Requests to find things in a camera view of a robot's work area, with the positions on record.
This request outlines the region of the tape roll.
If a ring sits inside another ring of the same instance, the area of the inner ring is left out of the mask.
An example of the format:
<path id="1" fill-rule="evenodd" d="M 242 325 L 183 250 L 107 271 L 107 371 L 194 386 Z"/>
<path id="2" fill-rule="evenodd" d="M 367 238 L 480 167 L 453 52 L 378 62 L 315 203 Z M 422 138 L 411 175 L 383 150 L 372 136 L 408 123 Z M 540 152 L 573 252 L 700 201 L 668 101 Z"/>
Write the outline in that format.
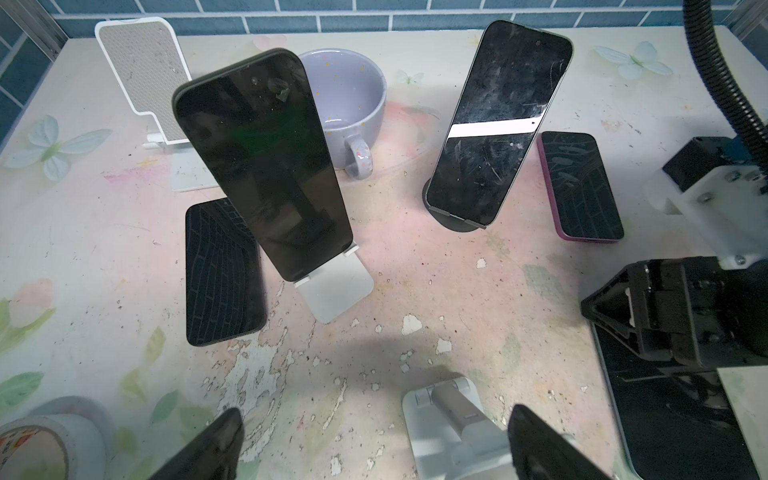
<path id="1" fill-rule="evenodd" d="M 99 402 L 53 399 L 1 425 L 3 479 L 104 479 L 116 427 Z"/>

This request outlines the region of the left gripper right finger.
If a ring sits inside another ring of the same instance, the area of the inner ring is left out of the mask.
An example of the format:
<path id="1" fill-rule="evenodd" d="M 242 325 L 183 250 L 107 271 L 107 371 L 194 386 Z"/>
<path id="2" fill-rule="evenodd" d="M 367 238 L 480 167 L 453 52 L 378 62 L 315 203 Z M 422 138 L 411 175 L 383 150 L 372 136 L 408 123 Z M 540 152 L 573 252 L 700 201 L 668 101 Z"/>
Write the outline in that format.
<path id="1" fill-rule="evenodd" d="M 512 409 L 507 437 L 519 479 L 609 480 L 602 470 L 523 404 L 515 404 Z"/>

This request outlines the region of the teal-edged phone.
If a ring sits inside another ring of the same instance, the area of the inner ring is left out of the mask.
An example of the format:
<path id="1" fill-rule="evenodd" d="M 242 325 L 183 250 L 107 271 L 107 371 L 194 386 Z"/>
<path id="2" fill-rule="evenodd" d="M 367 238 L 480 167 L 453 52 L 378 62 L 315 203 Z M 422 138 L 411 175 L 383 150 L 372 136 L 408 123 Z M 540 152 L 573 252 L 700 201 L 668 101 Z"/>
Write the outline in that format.
<path id="1" fill-rule="evenodd" d="M 484 30 L 429 179 L 434 210 L 479 229 L 496 219 L 572 56 L 562 35 L 504 20 Z"/>

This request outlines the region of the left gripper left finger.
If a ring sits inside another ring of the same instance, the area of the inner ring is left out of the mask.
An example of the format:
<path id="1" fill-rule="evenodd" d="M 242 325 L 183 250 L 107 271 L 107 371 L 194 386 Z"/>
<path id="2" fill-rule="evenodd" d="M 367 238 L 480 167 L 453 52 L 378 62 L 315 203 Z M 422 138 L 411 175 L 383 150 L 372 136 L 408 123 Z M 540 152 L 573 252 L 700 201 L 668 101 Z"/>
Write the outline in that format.
<path id="1" fill-rule="evenodd" d="M 241 411 L 229 408 L 150 479 L 235 479 L 244 436 Z"/>

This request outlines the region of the purple-cased black phone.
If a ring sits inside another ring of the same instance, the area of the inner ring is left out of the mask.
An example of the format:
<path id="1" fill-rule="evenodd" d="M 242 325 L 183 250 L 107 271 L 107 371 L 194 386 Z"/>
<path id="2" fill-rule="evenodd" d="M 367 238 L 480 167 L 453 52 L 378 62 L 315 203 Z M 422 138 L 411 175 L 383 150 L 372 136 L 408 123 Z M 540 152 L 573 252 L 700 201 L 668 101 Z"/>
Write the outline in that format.
<path id="1" fill-rule="evenodd" d="M 544 131 L 537 148 L 555 230 L 566 241 L 616 243 L 625 232 L 596 139 Z"/>

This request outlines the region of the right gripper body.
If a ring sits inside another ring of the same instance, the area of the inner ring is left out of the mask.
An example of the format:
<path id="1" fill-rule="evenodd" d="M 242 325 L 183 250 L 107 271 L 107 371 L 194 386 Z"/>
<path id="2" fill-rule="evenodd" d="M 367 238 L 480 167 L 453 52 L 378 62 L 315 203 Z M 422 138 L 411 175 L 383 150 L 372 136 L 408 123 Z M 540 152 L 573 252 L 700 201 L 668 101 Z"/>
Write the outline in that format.
<path id="1" fill-rule="evenodd" d="M 715 257 L 635 262 L 581 303 L 582 315 L 637 357 L 689 369 L 767 362 L 767 263 Z"/>

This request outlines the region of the lavender mug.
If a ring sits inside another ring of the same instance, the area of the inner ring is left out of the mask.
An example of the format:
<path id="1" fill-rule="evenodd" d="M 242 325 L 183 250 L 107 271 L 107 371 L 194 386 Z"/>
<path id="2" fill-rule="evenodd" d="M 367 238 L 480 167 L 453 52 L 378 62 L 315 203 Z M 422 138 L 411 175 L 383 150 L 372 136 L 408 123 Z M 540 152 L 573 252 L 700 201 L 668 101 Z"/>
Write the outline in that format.
<path id="1" fill-rule="evenodd" d="M 381 131 L 387 83 L 368 57 L 346 49 L 320 49 L 300 60 L 335 169 L 355 180 L 374 170 L 372 146 Z"/>

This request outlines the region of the white stand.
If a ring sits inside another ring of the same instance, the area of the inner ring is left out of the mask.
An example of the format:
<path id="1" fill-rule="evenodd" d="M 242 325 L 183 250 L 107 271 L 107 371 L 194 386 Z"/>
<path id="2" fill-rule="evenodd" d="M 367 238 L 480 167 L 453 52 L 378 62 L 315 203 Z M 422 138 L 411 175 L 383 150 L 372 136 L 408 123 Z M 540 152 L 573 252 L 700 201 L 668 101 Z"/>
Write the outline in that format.
<path id="1" fill-rule="evenodd" d="M 357 256 L 355 242 L 294 283 L 313 317 L 329 324 L 374 290 L 374 280 Z"/>
<path id="2" fill-rule="evenodd" d="M 192 77 L 170 23 L 161 17 L 101 21 L 94 33 L 131 110 L 154 122 L 143 147 L 170 157 L 171 189 L 216 187 L 173 112 L 174 92 Z"/>
<path id="3" fill-rule="evenodd" d="M 405 394 L 403 413 L 420 479 L 516 479 L 510 444 L 466 377 Z"/>

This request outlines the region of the black round stand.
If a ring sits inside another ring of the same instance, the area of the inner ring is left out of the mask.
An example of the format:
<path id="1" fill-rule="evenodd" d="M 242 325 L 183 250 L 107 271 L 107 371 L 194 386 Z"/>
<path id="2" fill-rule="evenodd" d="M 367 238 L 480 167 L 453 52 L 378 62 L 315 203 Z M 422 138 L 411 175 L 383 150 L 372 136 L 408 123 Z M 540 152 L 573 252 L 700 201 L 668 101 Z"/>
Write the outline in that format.
<path id="1" fill-rule="evenodd" d="M 478 230 L 479 227 L 466 221 L 445 214 L 441 211 L 434 210 L 427 202 L 427 191 L 429 189 L 431 181 L 427 180 L 422 188 L 422 202 L 426 211 L 444 228 L 457 232 L 457 233 L 469 233 Z"/>

